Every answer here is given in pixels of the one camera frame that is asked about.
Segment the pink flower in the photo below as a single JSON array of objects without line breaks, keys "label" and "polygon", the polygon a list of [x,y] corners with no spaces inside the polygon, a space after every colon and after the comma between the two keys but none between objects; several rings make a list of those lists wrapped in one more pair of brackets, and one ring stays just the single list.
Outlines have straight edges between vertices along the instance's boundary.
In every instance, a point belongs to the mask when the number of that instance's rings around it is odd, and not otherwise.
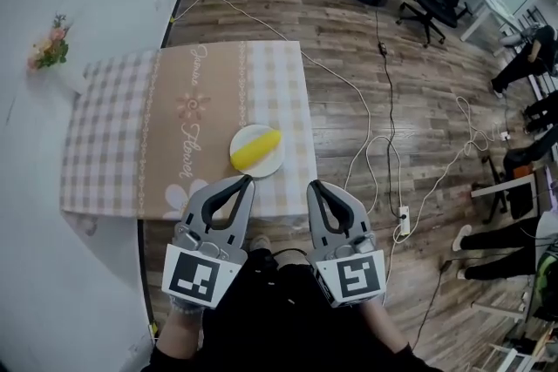
[{"label": "pink flower", "polygon": [[65,35],[66,35],[66,31],[64,30],[64,28],[53,28],[51,30],[51,34],[49,35],[49,38],[53,41],[60,41],[64,39]]},{"label": "pink flower", "polygon": [[27,58],[27,70],[31,73],[37,71],[37,59],[34,56],[29,56]]}]

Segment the person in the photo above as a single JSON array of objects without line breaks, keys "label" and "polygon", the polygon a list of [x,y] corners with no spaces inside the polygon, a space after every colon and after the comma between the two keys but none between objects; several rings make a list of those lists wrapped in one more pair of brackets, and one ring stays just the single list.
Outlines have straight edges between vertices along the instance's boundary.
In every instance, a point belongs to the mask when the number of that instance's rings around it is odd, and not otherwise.
[{"label": "person", "polygon": [[[332,308],[304,256],[273,256],[257,236],[248,260],[215,310],[175,297],[143,372],[191,369],[436,371],[413,353],[379,301]],[[203,347],[198,334],[203,327]]]},{"label": "person", "polygon": [[459,230],[458,236],[453,241],[454,252],[491,248],[520,249],[503,259],[462,268],[457,273],[458,279],[490,281],[535,274],[542,254],[558,236],[558,214],[546,212],[540,218],[520,220],[495,231],[471,234],[472,230],[471,225],[465,225]]},{"label": "person", "polygon": [[525,126],[527,133],[544,131],[548,125],[558,123],[558,91],[551,92],[546,98],[527,107],[523,115],[531,119]]},{"label": "person", "polygon": [[550,25],[538,29],[532,44],[526,44],[523,50],[510,62],[500,74],[491,81],[494,93],[503,98],[506,88],[518,79],[529,75],[552,73],[555,66],[558,33]]}]

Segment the white desk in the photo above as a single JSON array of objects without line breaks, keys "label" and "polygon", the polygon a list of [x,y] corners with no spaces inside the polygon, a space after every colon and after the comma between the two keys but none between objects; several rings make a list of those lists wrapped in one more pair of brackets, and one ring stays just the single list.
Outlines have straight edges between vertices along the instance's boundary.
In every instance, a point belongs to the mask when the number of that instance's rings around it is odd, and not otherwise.
[{"label": "white desk", "polygon": [[474,31],[479,28],[490,13],[493,13],[496,17],[502,19],[506,24],[512,27],[514,30],[521,31],[521,26],[519,21],[514,17],[514,15],[507,9],[507,6],[502,2],[502,0],[482,0],[484,5],[480,9],[479,16],[472,23],[472,25],[466,29],[465,33],[461,35],[461,40],[465,42]]}]

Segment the black cable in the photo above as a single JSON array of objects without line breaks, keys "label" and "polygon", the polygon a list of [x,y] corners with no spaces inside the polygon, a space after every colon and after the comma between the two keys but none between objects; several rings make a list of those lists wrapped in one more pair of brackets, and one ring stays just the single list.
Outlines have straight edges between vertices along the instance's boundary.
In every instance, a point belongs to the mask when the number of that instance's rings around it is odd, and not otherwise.
[{"label": "black cable", "polygon": [[[380,35],[378,31],[378,7],[374,9],[374,13],[376,16],[376,39],[378,40],[378,45],[381,44]],[[384,58],[384,71],[385,76],[387,77],[388,82],[390,83],[390,128],[391,128],[391,135],[390,135],[390,143],[387,145],[387,176],[388,176],[388,183],[389,183],[389,192],[388,197],[390,200],[390,211],[393,216],[398,219],[399,216],[393,210],[393,204],[391,203],[391,157],[390,157],[390,150],[391,150],[391,142],[395,137],[395,122],[393,121],[393,83],[391,82],[390,73],[387,71],[387,57],[386,55],[380,51],[380,54]]]},{"label": "black cable", "polygon": [[439,290],[439,285],[442,282],[442,274],[444,273],[444,269],[441,268],[439,270],[439,275],[438,275],[438,284],[436,285],[436,289],[434,290],[434,294],[432,295],[432,299],[430,300],[430,304],[428,304],[428,309],[426,310],[425,313],[425,318],[422,320],[420,327],[418,328],[418,333],[417,333],[417,340],[415,341],[414,345],[412,346],[412,350],[414,351],[414,349],[417,347],[417,344],[419,344],[419,339],[420,339],[420,333],[422,332],[422,327],[425,326],[426,323],[426,318],[428,318],[428,314],[430,313],[430,309],[432,308],[432,304],[434,303],[434,300],[436,299],[436,294],[438,294],[438,290]]},{"label": "black cable", "polygon": [[[537,247],[550,247],[551,245],[554,245],[554,243],[549,243],[549,244],[545,244],[545,245],[535,245],[534,247],[535,248],[537,248]],[[428,309],[426,310],[425,317],[423,318],[422,322],[420,323],[420,327],[418,328],[417,340],[413,344],[412,350],[414,350],[417,347],[417,344],[419,344],[420,333],[422,332],[422,328],[426,324],[426,319],[428,318],[428,314],[430,313],[430,310],[432,310],[432,305],[434,304],[434,300],[436,299],[436,295],[438,294],[439,286],[440,286],[441,281],[442,281],[442,274],[444,274],[449,269],[449,267],[452,265],[452,262],[454,262],[456,260],[477,260],[477,259],[486,259],[486,258],[494,257],[494,256],[508,256],[509,254],[510,253],[496,253],[496,254],[488,254],[486,256],[456,257],[456,258],[453,258],[453,259],[446,260],[446,262],[444,262],[444,264],[442,265],[442,268],[439,270],[438,284],[436,285],[436,288],[434,289],[434,293],[432,295],[432,299],[430,300],[430,304],[428,304]]]}]

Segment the power strip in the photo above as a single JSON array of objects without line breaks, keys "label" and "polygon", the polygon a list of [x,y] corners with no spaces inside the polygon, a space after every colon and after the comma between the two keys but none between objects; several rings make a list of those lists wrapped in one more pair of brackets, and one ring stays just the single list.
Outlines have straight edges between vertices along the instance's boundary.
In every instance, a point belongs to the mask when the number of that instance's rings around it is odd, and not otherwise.
[{"label": "power strip", "polygon": [[409,207],[401,206],[398,209],[399,224],[401,225],[401,235],[406,236],[411,233],[411,219],[409,218]]}]

